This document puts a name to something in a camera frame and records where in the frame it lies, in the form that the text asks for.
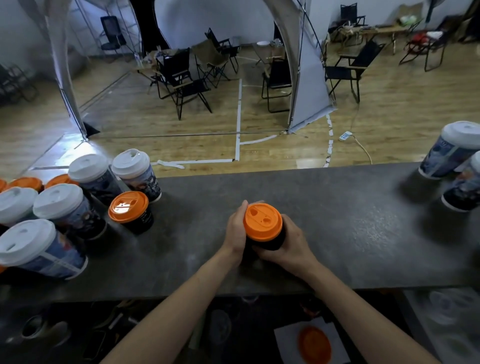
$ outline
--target tent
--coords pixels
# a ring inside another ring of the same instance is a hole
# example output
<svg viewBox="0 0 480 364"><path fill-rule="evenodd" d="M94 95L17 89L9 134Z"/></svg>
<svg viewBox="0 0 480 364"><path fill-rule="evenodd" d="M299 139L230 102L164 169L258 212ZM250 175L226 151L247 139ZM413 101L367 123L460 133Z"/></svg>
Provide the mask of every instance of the tent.
<svg viewBox="0 0 480 364"><path fill-rule="evenodd" d="M293 133L335 108L330 103L325 83L324 69L320 61L320 42L302 3L299 0L263 1L273 15L286 48L292 80L288 132ZM62 96L72 122L87 138L88 128L85 128L78 111L66 61L66 19L69 3L64 0L45 0L45 14ZM151 27L147 24L142 26L140 23L139 26L141 32L142 29Z"/></svg>

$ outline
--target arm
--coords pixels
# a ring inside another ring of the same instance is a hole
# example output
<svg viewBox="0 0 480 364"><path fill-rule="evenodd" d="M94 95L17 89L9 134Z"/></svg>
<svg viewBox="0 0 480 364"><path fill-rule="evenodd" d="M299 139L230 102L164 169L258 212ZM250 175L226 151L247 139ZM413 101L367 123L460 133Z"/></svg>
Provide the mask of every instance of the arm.
<svg viewBox="0 0 480 364"><path fill-rule="evenodd" d="M306 281L325 302L369 364L439 364L410 336L320 264L302 230L282 215L287 237L277 251L254 247L260 258L281 265Z"/></svg>
<svg viewBox="0 0 480 364"><path fill-rule="evenodd" d="M158 364L175 360L227 273L240 264L247 206L248 202L243 201L230 216L220 250L130 331L102 364Z"/></svg>

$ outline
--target floor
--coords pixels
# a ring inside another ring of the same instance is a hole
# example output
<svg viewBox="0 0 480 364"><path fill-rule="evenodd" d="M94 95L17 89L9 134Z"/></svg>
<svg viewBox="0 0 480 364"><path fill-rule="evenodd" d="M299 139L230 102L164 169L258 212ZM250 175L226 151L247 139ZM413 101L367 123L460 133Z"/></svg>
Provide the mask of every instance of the floor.
<svg viewBox="0 0 480 364"><path fill-rule="evenodd" d="M71 129L62 119L66 113L61 99L53 90L49 96L52 100L43 92L40 103L0 109L3 120L11 118L4 124L7 133L1 137L5 142L0 144L4 157L0 161L0 177L11 179L33 166L36 170L26 174L48 180L64 173L66 169L62 167L79 155L99 152L113 157L132 147L147 152L151 161L233 160L236 158L239 78L242 79L241 143L277 136L240 145L238 161L185 164L185 169L158 165L154 166L157 175L368 164L367 154L354 138L345 142L338 140L347 130L353 132L369 152L373 163L419 161L445 124L480 119L480 56L476 45L451 44L446 49L443 65L425 73L422 58L398 66L404 55L399 49L401 46L397 46L397 54L392 55L391 46L386 47L363 74L359 105L350 93L349 83L342 82L336 89L338 110L329 115L330 120L321 118L291 135L281 132L288 113L270 114L266 110L266 101L261 100L258 87L262 66L255 66L257 58L248 49L240 55L237 79L229 70L232 81L222 81L218 89L205 94L213 114L195 99L186 105L182 120L178 121L171 99L159 100L155 86L148 90L148 80L140 75L125 76L83 108L83 112L88 113L85 120L103 130L89 143L82 143L77 135L62 136ZM327 63L334 64L336 60L335 47L330 47ZM74 80L77 96L83 95L83 99L79 97L79 104L105 87L108 84L105 78L110 82L118 79L125 72L125 66L128 69L132 64L122 61L95 64L91 72Z"/></svg>

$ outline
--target gray countertop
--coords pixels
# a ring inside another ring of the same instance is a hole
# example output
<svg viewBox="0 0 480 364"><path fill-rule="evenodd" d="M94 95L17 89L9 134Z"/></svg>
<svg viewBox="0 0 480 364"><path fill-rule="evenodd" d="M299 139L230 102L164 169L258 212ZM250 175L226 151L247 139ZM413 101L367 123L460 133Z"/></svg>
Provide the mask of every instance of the gray countertop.
<svg viewBox="0 0 480 364"><path fill-rule="evenodd" d="M0 286L0 302L72 302L171 294L221 246L243 199L265 200L301 227L320 262L354 289L478 285L480 209L461 214L437 197L417 163L162 178L153 227L135 237L116 224L79 277ZM250 260L220 295L308 287L274 264Z"/></svg>

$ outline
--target person's left arm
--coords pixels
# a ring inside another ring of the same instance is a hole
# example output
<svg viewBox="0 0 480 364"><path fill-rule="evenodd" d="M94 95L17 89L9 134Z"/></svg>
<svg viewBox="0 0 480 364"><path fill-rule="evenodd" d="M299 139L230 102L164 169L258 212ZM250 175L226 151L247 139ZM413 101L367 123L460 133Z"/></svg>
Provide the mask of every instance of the person's left arm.
<svg viewBox="0 0 480 364"><path fill-rule="evenodd" d="M130 331L101 364L163 364L175 360L225 276L240 264L247 206L243 201L230 216L218 252Z"/></svg>

